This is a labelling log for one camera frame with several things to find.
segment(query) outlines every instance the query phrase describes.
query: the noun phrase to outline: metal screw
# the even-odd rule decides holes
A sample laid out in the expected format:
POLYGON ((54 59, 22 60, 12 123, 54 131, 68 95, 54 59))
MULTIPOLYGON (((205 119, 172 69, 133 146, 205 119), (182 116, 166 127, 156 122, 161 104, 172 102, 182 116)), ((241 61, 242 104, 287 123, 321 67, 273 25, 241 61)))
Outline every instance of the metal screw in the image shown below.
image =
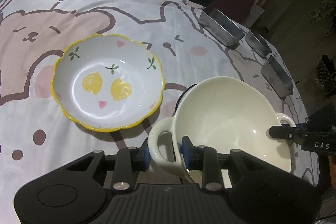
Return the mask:
POLYGON ((113 184, 113 189, 117 190, 117 191, 124 191, 127 190, 129 188, 129 184, 127 182, 116 182, 115 184, 113 184))
POLYGON ((205 189, 209 191, 218 191, 222 189, 222 185, 217 182, 210 182, 205 186, 205 189))

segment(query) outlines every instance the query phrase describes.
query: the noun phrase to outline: metal container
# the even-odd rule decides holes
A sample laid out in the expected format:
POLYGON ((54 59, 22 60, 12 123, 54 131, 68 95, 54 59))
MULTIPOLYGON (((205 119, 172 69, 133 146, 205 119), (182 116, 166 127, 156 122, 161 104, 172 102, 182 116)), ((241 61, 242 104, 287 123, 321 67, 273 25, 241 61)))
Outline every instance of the metal container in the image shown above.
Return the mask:
POLYGON ((226 15, 217 9, 205 8, 199 23, 224 46, 231 46, 242 39, 245 33, 226 15))
POLYGON ((265 39, 257 32, 250 30, 245 35, 245 41, 261 57, 266 57, 272 50, 269 48, 265 39))
POLYGON ((293 94, 294 86, 292 80, 272 55, 261 68, 261 74, 280 98, 293 94))

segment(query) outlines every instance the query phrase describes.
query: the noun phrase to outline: brown dot pattern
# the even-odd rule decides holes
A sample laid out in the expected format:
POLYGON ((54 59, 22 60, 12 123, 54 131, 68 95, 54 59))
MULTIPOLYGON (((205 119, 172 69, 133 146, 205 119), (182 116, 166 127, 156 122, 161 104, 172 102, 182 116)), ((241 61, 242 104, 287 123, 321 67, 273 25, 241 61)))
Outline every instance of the brown dot pattern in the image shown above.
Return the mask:
POLYGON ((38 129, 33 134, 33 141, 36 145, 43 145, 46 134, 42 129, 38 129))
POLYGON ((13 160, 20 160, 23 157, 23 152, 20 149, 14 150, 12 153, 13 160))

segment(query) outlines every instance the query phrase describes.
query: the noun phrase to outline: lemon print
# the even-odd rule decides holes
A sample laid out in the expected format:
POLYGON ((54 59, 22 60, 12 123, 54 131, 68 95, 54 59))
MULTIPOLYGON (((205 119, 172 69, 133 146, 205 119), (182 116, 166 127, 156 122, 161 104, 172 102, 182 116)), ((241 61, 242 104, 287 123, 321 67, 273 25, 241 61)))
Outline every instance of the lemon print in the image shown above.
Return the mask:
POLYGON ((98 72, 85 76, 83 79, 83 89, 87 92, 92 91, 94 95, 97 95, 103 85, 103 79, 98 72))
POLYGON ((113 81, 111 85, 111 95, 113 100, 126 99, 131 94, 131 86, 127 82, 122 82, 120 78, 113 81))

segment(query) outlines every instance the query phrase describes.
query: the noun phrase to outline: bowl rim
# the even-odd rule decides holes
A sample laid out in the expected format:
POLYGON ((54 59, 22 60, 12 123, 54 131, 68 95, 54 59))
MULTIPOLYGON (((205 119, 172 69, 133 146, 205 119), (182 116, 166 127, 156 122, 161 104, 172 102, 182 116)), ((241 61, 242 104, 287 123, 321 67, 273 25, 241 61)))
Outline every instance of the bowl rim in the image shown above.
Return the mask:
POLYGON ((159 106, 161 105, 162 103, 162 99, 163 99, 163 91, 165 89, 165 85, 166 85, 166 81, 165 81, 165 78, 163 76, 163 73, 162 73, 162 65, 161 65, 161 62, 160 60, 157 58, 157 56, 148 51, 147 50, 147 47, 142 44, 140 41, 136 41, 136 40, 132 40, 132 39, 129 39, 128 37, 126 37, 125 35, 121 35, 121 34, 117 34, 117 33, 111 33, 111 34, 107 34, 107 35, 103 35, 103 34, 92 34, 92 35, 89 35, 88 37, 84 38, 84 39, 81 39, 81 40, 78 40, 78 41, 75 41, 73 43, 71 43, 69 46, 66 47, 66 49, 63 51, 63 54, 60 58, 58 58, 54 64, 54 68, 53 68, 53 77, 52 77, 52 80, 51 80, 51 94, 54 98, 54 100, 56 101, 56 103, 61 107, 61 111, 63 112, 63 114, 68 118, 70 119, 71 121, 75 122, 75 123, 78 123, 80 124, 81 126, 85 127, 86 129, 89 129, 89 130, 92 130, 92 131, 96 131, 96 132, 102 132, 102 133, 111 133, 111 132, 114 132, 114 131, 118 131, 120 129, 129 129, 129 128, 132 128, 132 127, 135 127, 137 125, 139 125, 141 122, 143 122, 143 120, 145 120, 146 118, 148 118, 150 115, 152 115, 158 108, 159 106), (55 74, 56 74, 56 67, 58 65, 58 63, 63 59, 63 57, 66 56, 66 53, 67 51, 74 45, 76 44, 79 44, 81 42, 84 42, 85 40, 91 38, 91 37, 108 37, 108 36, 115 36, 115 37, 122 37, 122 38, 125 38, 127 40, 129 40, 130 42, 134 42, 134 43, 137 43, 137 44, 140 44, 145 50, 146 52, 148 52, 149 54, 151 54, 155 60, 157 61, 157 65, 160 69, 160 75, 161 75, 161 79, 162 79, 162 87, 161 87, 161 92, 160 92, 160 97, 156 103, 156 105, 150 110, 150 112, 148 112, 145 116, 143 116, 140 120, 134 122, 134 123, 131 123, 131 124, 128 124, 128 125, 125 125, 125 126, 120 126, 120 127, 117 127, 117 128, 95 128, 95 127, 92 127, 92 126, 89 126, 87 124, 85 124, 84 122, 81 122, 75 118, 73 118, 62 106, 62 103, 59 101, 58 97, 56 96, 56 92, 54 91, 54 79, 55 79, 55 74))

